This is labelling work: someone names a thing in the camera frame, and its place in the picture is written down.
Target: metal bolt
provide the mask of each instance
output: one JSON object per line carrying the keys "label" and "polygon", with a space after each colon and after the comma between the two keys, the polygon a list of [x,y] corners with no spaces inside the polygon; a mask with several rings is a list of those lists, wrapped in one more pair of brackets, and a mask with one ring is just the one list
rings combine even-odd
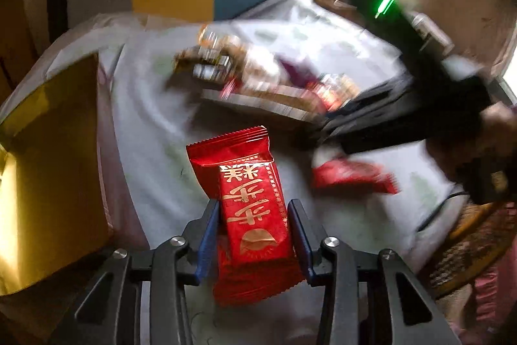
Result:
{"label": "metal bolt", "polygon": [[335,237],[327,237],[325,240],[323,240],[323,242],[328,246],[328,247],[337,247],[339,246],[339,240]]}
{"label": "metal bolt", "polygon": [[169,240],[174,247],[183,246],[187,241],[182,236],[175,236]]}
{"label": "metal bolt", "polygon": [[382,252],[382,258],[386,259],[386,260],[393,259],[395,256],[396,256],[396,253],[391,249],[388,249],[388,250],[385,250]]}
{"label": "metal bolt", "polygon": [[113,257],[115,259],[124,259],[124,257],[126,257],[128,255],[128,252],[127,250],[124,250],[124,249],[117,249],[113,252]]}

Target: blurred red package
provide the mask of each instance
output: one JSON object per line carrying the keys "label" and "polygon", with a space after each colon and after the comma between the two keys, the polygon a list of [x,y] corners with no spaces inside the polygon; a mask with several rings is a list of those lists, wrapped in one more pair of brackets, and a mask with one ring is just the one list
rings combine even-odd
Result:
{"label": "blurred red package", "polygon": [[301,282],[266,128],[188,145],[187,154],[203,190],[221,200],[217,302],[255,303]]}
{"label": "blurred red package", "polygon": [[338,146],[322,145],[316,149],[312,164],[312,185],[367,186],[372,192],[397,194],[395,177],[382,165],[349,160]]}

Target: green led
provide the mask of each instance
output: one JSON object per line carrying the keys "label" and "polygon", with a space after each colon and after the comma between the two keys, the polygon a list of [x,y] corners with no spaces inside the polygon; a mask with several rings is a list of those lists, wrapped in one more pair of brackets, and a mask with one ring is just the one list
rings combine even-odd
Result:
{"label": "green led", "polygon": [[392,1],[393,0],[383,0],[377,9],[377,14],[375,17],[377,18],[379,15],[381,15],[381,13],[385,13],[391,6]]}

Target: black cable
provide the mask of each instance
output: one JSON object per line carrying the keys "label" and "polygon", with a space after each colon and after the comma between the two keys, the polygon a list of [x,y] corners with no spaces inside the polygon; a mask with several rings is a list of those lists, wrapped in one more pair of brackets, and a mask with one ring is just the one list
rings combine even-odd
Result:
{"label": "black cable", "polygon": [[469,194],[467,192],[464,192],[464,191],[461,191],[461,192],[454,192],[454,193],[450,193],[448,195],[448,197],[446,197],[443,202],[441,202],[434,211],[431,212],[431,214],[425,219],[425,221],[420,224],[420,226],[418,227],[418,230],[417,230],[417,233],[419,233],[420,231],[423,231],[425,230],[429,224],[431,224],[431,222],[434,221],[434,219],[436,218],[436,216],[440,213],[440,211],[442,210],[442,208],[445,206],[446,202],[451,199],[451,198],[455,198],[456,196],[469,196]]}

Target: hand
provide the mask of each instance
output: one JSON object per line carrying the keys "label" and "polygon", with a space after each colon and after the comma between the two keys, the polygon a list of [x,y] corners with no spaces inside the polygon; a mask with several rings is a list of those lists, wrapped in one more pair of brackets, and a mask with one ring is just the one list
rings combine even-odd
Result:
{"label": "hand", "polygon": [[481,133],[475,138],[456,143],[426,141],[427,152],[449,180],[458,181],[458,168],[488,151],[500,157],[513,154],[517,146],[517,116],[510,108],[496,103],[482,111],[481,119]]}

